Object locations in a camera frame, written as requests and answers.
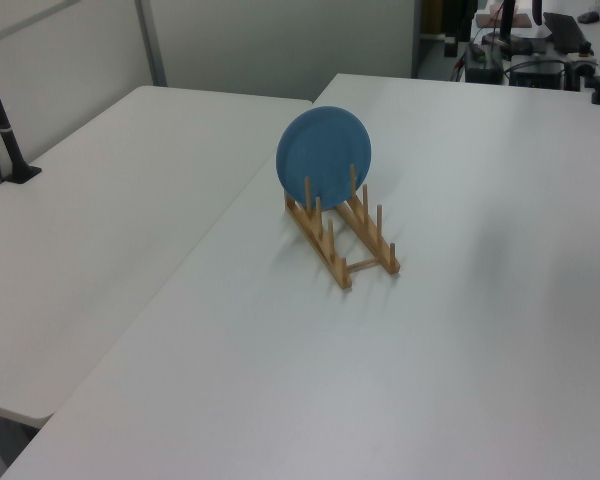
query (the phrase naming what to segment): white desk surface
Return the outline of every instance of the white desk surface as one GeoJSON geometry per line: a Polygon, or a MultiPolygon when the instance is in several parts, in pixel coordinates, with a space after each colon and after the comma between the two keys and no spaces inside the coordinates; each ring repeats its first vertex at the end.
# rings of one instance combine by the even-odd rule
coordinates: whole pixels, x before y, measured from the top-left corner
{"type": "Polygon", "coordinates": [[[42,425],[309,106],[142,87],[0,186],[0,415],[42,425]]]}
{"type": "MultiPolygon", "coordinates": [[[[551,34],[551,31],[544,25],[538,26],[533,21],[533,17],[531,15],[531,0],[519,0],[519,13],[526,13],[529,15],[531,19],[532,27],[531,28],[513,28],[511,33],[514,35],[518,35],[524,38],[546,38],[551,34]]],[[[560,13],[562,15],[571,15],[574,18],[577,18],[579,15],[587,12],[589,10],[589,6],[594,4],[594,0],[543,0],[542,2],[542,10],[543,12],[551,12],[551,13],[560,13]]],[[[488,13],[488,8],[486,10],[481,10],[477,13],[488,13]]],[[[591,23],[589,25],[584,25],[578,23],[578,27],[582,30],[585,38],[591,42],[591,48],[595,53],[595,58],[600,62],[600,21],[597,23],[591,23]]],[[[471,37],[475,37],[478,33],[478,27],[476,26],[475,20],[473,21],[471,27],[471,37]]],[[[491,29],[485,28],[480,33],[480,39],[483,35],[488,34],[491,29]]]]}
{"type": "Polygon", "coordinates": [[[271,158],[5,480],[600,479],[600,108],[346,75],[316,105],[368,128],[399,277],[341,291],[271,158]]]}

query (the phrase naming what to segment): electronic equipment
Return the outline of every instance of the electronic equipment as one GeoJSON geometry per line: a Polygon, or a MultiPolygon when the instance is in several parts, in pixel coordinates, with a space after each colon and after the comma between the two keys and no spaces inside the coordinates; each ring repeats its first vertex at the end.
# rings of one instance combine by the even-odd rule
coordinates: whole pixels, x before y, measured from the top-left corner
{"type": "MultiPolygon", "coordinates": [[[[513,55],[531,55],[534,53],[533,43],[529,39],[511,35],[515,6],[515,0],[504,0],[502,3],[500,33],[490,33],[482,37],[484,45],[498,45],[503,56],[507,58],[511,58],[513,55]]],[[[536,25],[542,25],[542,0],[533,0],[532,13],[536,25]]]]}
{"type": "Polygon", "coordinates": [[[465,55],[465,81],[500,85],[503,68],[500,47],[497,45],[467,45],[465,55]]]}
{"type": "Polygon", "coordinates": [[[542,62],[537,57],[516,55],[511,59],[509,85],[560,90],[564,69],[562,63],[542,62]]]}
{"type": "Polygon", "coordinates": [[[551,30],[554,48],[559,52],[579,52],[580,45],[587,41],[576,20],[569,15],[545,13],[544,23],[551,30]]]}

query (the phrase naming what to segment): white table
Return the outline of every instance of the white table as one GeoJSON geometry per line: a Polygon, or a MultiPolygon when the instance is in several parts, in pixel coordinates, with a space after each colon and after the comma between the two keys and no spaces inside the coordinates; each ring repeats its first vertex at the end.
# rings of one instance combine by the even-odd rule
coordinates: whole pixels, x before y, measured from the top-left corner
{"type": "Polygon", "coordinates": [[[327,104],[399,277],[341,291],[271,158],[5,480],[600,479],[600,107],[346,75],[327,104]]]}
{"type": "Polygon", "coordinates": [[[41,426],[309,106],[142,87],[0,186],[0,415],[41,426]]]}

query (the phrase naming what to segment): gray wall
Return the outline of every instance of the gray wall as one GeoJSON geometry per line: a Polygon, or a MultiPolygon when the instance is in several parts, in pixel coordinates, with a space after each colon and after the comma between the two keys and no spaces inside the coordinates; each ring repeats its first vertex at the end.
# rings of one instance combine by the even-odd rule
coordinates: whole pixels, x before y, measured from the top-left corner
{"type": "Polygon", "coordinates": [[[0,96],[27,161],[151,83],[134,0],[80,0],[0,40],[0,96]]]}
{"type": "Polygon", "coordinates": [[[171,87],[315,100],[336,73],[412,73],[419,0],[143,3],[171,87]]]}

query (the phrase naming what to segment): blue plate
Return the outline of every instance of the blue plate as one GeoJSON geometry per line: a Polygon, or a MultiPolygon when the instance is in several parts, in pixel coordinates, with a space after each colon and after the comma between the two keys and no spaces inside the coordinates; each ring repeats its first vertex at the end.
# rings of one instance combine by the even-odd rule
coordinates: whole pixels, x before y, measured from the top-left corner
{"type": "Polygon", "coordinates": [[[285,191],[306,207],[304,179],[311,181],[311,203],[320,197],[328,209],[351,197],[350,165],[356,188],[371,164],[371,141],[362,122],[337,107],[318,107],[296,118],[278,144],[276,169],[285,191]]]}

